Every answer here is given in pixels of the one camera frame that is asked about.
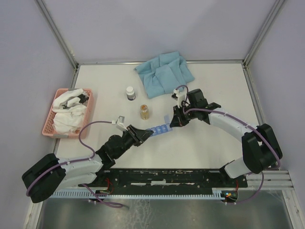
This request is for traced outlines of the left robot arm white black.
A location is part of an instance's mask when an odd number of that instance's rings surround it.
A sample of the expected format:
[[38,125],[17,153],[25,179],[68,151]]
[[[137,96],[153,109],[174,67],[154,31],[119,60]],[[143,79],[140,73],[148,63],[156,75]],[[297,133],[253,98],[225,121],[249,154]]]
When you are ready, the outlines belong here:
[[110,136],[99,150],[89,156],[58,158],[54,153],[47,154],[22,175],[26,196],[33,203],[40,203],[63,188],[90,183],[101,186],[105,182],[102,171],[110,169],[127,150],[140,146],[152,135],[152,130],[129,125],[122,135]]

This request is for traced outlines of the blue weekly pill organizer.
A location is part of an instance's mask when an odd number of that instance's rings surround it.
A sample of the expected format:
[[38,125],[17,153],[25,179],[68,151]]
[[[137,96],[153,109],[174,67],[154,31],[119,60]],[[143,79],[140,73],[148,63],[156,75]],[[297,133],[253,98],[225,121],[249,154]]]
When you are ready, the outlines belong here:
[[170,117],[167,114],[167,115],[164,116],[164,124],[148,128],[147,130],[153,131],[153,134],[151,136],[157,136],[157,135],[168,133],[168,132],[173,130],[170,127],[170,121],[171,121]]

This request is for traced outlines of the white cap dark pill bottle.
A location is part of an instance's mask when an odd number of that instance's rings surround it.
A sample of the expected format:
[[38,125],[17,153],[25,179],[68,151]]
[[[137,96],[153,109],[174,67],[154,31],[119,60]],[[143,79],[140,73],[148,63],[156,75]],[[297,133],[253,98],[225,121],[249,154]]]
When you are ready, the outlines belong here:
[[136,99],[135,90],[132,86],[128,86],[126,88],[126,96],[127,96],[127,99],[130,101],[133,101]]

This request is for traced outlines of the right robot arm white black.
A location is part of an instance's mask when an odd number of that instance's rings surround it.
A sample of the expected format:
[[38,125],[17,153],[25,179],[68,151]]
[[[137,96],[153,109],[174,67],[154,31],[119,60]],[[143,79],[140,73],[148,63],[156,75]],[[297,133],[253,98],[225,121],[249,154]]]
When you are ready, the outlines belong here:
[[219,182],[229,187],[241,175],[259,174],[278,169],[283,153],[272,127],[268,124],[252,125],[226,112],[217,103],[208,103],[200,89],[189,91],[180,85],[174,89],[170,127],[183,127],[193,119],[224,130],[242,145],[242,156],[220,168]]

